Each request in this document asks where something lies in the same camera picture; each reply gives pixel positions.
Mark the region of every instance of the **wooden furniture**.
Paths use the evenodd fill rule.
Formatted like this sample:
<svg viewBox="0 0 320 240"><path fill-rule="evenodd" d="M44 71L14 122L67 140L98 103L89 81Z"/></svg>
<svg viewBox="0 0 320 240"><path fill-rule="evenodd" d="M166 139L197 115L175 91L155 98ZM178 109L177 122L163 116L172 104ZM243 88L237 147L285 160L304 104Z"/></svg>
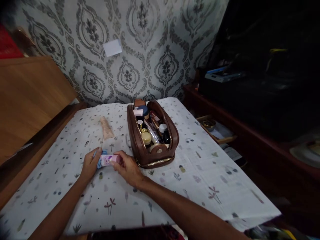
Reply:
<svg viewBox="0 0 320 240"><path fill-rule="evenodd" d="M224 144L224 143L230 143L230 142L233 142L236 138L237 138L237 135L233 135L231 137L226 137L226 138L222 138L222 139L219 139L217 138L216 136L212 135L206 128L205 126L203 126L201 124L201 122L203 120L206 120L206 119L211 119L213 118L212 115L206 115L206 116L203 116L203 117L198 117L197 120L200 122L200 125L201 127L209 134L209 136L218 144Z"/></svg>
<svg viewBox="0 0 320 240"><path fill-rule="evenodd" d="M0 60L0 91L1 210L86 104L69 105L77 93L49 56Z"/></svg>
<svg viewBox="0 0 320 240"><path fill-rule="evenodd" d="M200 95L195 86L183 87L183 104L199 116L211 114L238 137L230 142L247 161L246 174L272 200L283 218L305 234L320 236L320 169L294 158L277 143L241 122L218 104Z"/></svg>

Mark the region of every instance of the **wallpaper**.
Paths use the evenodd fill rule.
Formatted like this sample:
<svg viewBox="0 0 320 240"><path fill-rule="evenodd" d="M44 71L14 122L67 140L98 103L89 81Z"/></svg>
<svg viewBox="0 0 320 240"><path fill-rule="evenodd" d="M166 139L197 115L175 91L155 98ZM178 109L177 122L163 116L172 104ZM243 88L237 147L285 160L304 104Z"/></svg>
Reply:
<svg viewBox="0 0 320 240"><path fill-rule="evenodd" d="M22 26L88 104L183 97L207 62L228 0L16 0L2 23ZM106 57L103 43L120 39Z"/></svg>

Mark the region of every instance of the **white bottle cap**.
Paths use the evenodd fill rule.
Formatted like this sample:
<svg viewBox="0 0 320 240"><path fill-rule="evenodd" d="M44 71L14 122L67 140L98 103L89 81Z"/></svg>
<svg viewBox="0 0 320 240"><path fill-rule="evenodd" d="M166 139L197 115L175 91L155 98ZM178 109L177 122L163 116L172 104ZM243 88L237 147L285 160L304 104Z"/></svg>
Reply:
<svg viewBox="0 0 320 240"><path fill-rule="evenodd" d="M161 133L164 133L164 131L166 131L168 129L167 125L166 124L160 124L159 126L159 131Z"/></svg>

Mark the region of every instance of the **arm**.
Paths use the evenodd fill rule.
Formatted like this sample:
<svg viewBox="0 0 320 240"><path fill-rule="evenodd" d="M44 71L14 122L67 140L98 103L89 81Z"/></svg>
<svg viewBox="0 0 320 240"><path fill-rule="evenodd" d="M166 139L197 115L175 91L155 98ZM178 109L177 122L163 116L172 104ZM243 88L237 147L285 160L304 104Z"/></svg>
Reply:
<svg viewBox="0 0 320 240"><path fill-rule="evenodd" d="M121 165L111 162L114 169L131 186L151 197L191 239L248 239L205 208L144 176L133 157L123 151L114 154L119 154L123 159Z"/></svg>
<svg viewBox="0 0 320 240"><path fill-rule="evenodd" d="M97 154L93 158L93 153L95 151L97 151ZM97 164L101 155L101 151L101 148L96 148L86 154L82 171L78 180L32 233L29 240L54 240L60 237L69 221L74 207L78 203L83 190L86 188L97 170Z"/></svg>

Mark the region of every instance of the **hand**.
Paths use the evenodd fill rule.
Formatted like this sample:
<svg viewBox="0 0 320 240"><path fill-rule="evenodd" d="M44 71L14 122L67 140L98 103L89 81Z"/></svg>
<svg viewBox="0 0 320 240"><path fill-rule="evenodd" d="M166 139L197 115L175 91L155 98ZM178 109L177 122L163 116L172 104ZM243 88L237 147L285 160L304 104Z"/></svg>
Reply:
<svg viewBox="0 0 320 240"><path fill-rule="evenodd" d="M102 149L100 147L93 149L91 152L86 154L86 156L84 157L83 167L79 178L83 179L86 182L89 182L91 180L93 175L96 173L97 164L101 156L101 152Z"/></svg>
<svg viewBox="0 0 320 240"><path fill-rule="evenodd" d="M114 170L118 171L127 183L139 189L146 177L141 173L134 158L124 151L115 152L114 155L120 155L123 160L121 164L110 162Z"/></svg>

